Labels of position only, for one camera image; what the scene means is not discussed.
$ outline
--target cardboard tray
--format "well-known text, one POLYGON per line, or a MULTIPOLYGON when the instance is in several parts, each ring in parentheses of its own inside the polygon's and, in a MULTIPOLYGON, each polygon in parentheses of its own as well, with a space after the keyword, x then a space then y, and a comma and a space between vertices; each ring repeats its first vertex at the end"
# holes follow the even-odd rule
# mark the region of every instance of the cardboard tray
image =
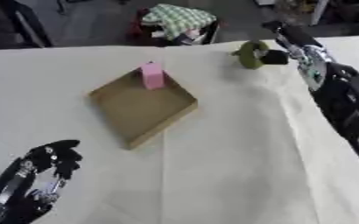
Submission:
POLYGON ((165 87, 148 90, 140 69, 90 93, 126 146, 133 149, 197 108, 197 100, 165 73, 165 87))

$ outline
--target green checkered towel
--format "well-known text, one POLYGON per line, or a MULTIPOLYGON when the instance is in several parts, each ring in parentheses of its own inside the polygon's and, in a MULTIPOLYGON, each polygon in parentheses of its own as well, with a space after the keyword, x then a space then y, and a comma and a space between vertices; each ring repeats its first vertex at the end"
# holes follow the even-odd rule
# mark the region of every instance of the green checkered towel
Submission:
POLYGON ((212 24, 216 16, 203 11, 160 3, 143 17, 144 25, 161 25, 169 40, 180 34, 212 24))

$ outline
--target robotic hand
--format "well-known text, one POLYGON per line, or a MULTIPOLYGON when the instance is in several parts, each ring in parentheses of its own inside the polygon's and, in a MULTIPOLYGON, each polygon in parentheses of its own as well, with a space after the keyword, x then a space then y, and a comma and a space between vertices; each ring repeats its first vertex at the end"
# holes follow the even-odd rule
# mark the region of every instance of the robotic hand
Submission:
POLYGON ((319 42, 299 27, 273 21, 263 27, 277 34, 309 87, 311 96, 334 129, 359 156, 359 72, 338 64, 319 42))
POLYGON ((31 149, 0 176, 0 224, 27 224, 49 212, 82 157, 73 147, 78 140, 63 140, 31 149), (46 189, 29 191, 38 174, 54 168, 55 180, 46 189))

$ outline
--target white table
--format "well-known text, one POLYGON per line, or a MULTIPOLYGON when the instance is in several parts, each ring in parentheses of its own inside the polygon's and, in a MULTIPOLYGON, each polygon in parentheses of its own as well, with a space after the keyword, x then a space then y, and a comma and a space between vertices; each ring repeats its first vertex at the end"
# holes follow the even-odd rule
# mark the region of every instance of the white table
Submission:
MULTIPOLYGON (((359 38, 320 42, 359 70, 359 38)), ((294 62, 246 70, 229 55, 240 44, 0 51, 0 172, 31 147, 81 140, 82 168, 37 223, 359 223, 355 153, 294 62), (87 94, 151 60, 200 105, 123 150, 87 94)))

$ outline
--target floor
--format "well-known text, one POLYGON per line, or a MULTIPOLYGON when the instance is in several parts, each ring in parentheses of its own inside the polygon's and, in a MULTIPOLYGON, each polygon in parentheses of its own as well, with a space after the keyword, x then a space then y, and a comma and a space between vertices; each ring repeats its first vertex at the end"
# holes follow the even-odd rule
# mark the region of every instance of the floor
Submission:
MULTIPOLYGON (((67 3, 65 16, 57 13, 55 0, 20 2, 36 11, 56 46, 126 45, 124 34, 135 11, 158 3, 200 8, 215 14, 222 21, 218 42, 273 38, 260 24, 274 18, 274 13, 257 6, 254 0, 130 0, 126 5, 117 0, 90 0, 67 3)), ((338 36, 341 28, 315 27, 310 32, 315 36, 338 36)))

